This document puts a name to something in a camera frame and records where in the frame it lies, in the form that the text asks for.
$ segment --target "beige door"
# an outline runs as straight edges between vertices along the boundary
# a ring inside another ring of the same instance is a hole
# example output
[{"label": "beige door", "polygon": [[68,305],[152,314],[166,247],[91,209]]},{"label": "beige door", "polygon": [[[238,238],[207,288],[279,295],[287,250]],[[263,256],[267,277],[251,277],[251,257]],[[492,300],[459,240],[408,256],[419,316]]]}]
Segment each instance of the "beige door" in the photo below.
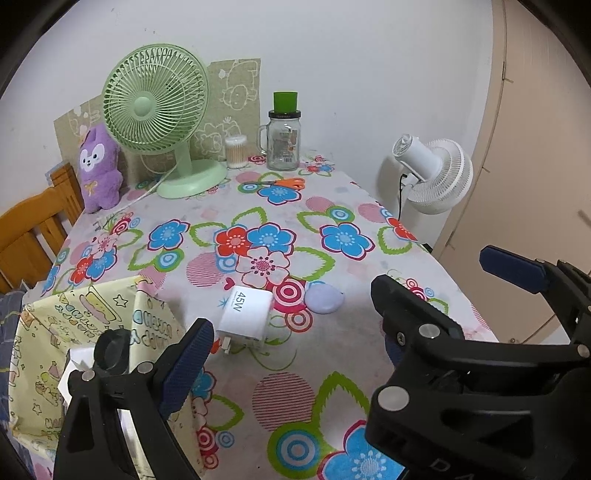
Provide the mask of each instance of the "beige door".
[{"label": "beige door", "polygon": [[488,244],[591,270],[591,89],[556,36],[506,0],[507,52],[491,146],[440,262],[501,342],[552,317],[532,295],[483,272]]}]

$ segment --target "orange scissors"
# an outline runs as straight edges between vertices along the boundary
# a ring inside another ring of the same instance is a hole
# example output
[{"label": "orange scissors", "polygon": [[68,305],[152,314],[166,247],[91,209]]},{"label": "orange scissors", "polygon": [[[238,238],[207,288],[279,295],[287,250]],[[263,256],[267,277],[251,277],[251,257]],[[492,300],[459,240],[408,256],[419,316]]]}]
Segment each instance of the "orange scissors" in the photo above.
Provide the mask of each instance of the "orange scissors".
[{"label": "orange scissors", "polygon": [[306,188],[306,181],[299,177],[294,179],[283,179],[274,181],[247,181],[249,185],[278,185],[292,190],[303,190]]}]

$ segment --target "stuffed bunny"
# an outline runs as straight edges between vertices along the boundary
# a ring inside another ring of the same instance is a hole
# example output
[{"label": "stuffed bunny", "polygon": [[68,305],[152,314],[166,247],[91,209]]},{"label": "stuffed bunny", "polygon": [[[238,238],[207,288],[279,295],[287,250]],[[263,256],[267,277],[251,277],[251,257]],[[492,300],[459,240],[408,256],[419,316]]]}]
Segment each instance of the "stuffed bunny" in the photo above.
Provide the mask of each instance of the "stuffed bunny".
[{"label": "stuffed bunny", "polygon": [[119,145],[104,124],[92,127],[80,147],[80,188],[86,213],[108,210],[119,203],[123,175],[117,170]]}]

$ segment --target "blue gripper pad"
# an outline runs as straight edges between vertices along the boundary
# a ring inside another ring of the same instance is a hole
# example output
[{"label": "blue gripper pad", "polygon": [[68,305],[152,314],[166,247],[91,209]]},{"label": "blue gripper pad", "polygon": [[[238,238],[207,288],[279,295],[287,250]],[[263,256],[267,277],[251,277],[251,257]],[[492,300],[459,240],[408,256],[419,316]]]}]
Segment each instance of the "blue gripper pad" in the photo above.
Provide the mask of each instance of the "blue gripper pad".
[{"label": "blue gripper pad", "polygon": [[484,247],[480,251],[480,266],[485,272],[530,293],[540,293],[548,288],[542,264],[502,248],[492,245]]},{"label": "blue gripper pad", "polygon": [[197,319],[178,343],[179,346],[184,348],[164,379],[162,400],[158,406],[158,411],[165,420],[168,419],[171,413],[179,411],[183,406],[191,386],[212,349],[213,337],[211,322],[205,319]]}]

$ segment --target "fan power cord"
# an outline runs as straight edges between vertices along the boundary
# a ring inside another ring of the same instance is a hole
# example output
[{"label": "fan power cord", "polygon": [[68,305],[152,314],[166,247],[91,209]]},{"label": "fan power cord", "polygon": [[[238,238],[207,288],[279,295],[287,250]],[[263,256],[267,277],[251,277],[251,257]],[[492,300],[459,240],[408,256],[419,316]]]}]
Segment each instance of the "fan power cord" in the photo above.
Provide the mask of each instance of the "fan power cord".
[{"label": "fan power cord", "polygon": [[[155,171],[150,170],[148,167],[146,167],[150,172],[155,173],[155,174],[161,174],[161,173],[157,173]],[[131,207],[134,203],[139,202],[141,199],[146,198],[148,195],[151,195],[152,193],[155,192],[155,190],[160,186],[160,184],[166,180],[168,178],[168,176],[174,172],[174,170],[177,168],[177,166],[175,165],[173,168],[171,168],[169,171],[164,172],[164,175],[162,176],[162,178],[159,179],[159,181],[156,182],[156,184],[150,188],[146,193],[144,193],[142,196],[136,198],[135,200],[129,202],[127,205],[125,205],[124,207],[121,207],[119,210],[116,210],[114,212],[109,212],[107,215],[99,218],[98,220],[96,220],[93,225],[98,224],[100,226],[100,228],[104,228],[105,225],[109,222],[109,220],[111,220],[115,215],[117,215],[118,213],[123,212],[123,210],[127,210],[127,208]]]},{"label": "fan power cord", "polygon": [[406,177],[408,175],[403,173],[400,175],[400,181],[398,182],[398,221],[400,221],[400,216],[402,215],[402,179]]}]

